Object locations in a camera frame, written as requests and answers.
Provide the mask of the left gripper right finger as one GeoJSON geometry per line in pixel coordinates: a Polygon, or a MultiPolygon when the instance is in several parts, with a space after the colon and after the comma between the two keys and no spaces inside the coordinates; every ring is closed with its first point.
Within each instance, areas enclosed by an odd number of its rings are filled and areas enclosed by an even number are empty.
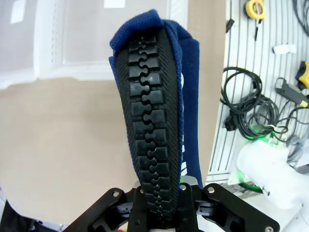
{"type": "Polygon", "coordinates": [[[219,184],[180,183],[178,197],[178,231],[198,232],[197,216],[217,225],[225,232],[278,232],[279,223],[246,203],[219,184]]]}

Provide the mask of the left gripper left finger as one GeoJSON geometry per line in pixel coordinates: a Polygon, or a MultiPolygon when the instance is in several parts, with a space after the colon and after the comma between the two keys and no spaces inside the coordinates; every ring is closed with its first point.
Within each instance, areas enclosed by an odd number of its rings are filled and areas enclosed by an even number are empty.
{"type": "Polygon", "coordinates": [[[125,193],[111,188],[72,222],[66,232],[115,232],[128,222],[129,232],[145,231],[145,199],[141,187],[125,193]]]}

